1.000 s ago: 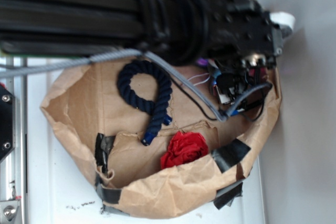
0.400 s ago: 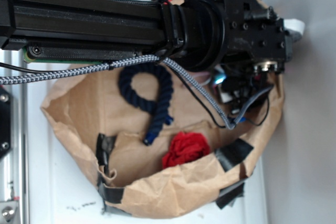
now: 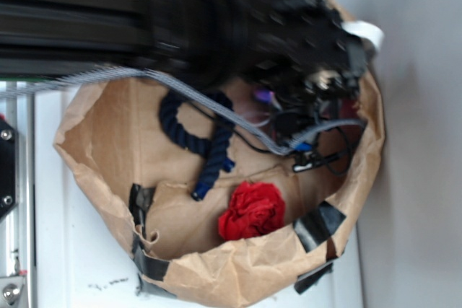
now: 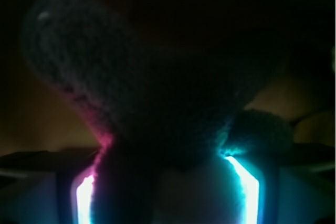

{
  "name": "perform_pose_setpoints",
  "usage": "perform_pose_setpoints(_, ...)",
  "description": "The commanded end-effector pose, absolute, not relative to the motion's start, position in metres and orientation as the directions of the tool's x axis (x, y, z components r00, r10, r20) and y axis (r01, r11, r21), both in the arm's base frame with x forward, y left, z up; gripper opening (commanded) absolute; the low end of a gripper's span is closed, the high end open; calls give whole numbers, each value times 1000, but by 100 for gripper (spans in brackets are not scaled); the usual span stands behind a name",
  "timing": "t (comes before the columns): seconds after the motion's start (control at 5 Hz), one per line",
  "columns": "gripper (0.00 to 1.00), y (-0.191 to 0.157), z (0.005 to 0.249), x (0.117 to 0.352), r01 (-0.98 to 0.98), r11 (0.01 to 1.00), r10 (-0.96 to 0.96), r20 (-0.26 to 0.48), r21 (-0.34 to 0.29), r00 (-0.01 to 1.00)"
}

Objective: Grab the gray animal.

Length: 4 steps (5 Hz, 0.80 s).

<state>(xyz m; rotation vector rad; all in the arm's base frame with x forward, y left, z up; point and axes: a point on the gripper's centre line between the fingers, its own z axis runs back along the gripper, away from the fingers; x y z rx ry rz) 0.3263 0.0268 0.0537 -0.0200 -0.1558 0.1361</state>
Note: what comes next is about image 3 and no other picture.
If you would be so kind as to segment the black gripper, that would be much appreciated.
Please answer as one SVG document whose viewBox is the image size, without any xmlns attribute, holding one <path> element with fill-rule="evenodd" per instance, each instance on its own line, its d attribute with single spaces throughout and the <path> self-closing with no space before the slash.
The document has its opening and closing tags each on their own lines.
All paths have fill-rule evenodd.
<svg viewBox="0 0 462 308">
<path fill-rule="evenodd" d="M 283 102 L 356 98 L 367 69 L 361 39 L 326 0 L 197 0 L 206 8 L 197 88 L 228 79 L 265 86 Z"/>
</svg>

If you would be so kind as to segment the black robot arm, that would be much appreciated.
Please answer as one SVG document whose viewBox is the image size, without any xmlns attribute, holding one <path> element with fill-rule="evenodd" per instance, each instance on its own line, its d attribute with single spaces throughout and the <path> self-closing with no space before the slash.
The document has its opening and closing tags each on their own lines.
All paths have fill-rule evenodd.
<svg viewBox="0 0 462 308">
<path fill-rule="evenodd" d="M 235 76 L 293 102 L 355 93 L 361 39 L 326 0 L 1 0 L 1 74 L 151 68 L 209 91 Z"/>
</svg>

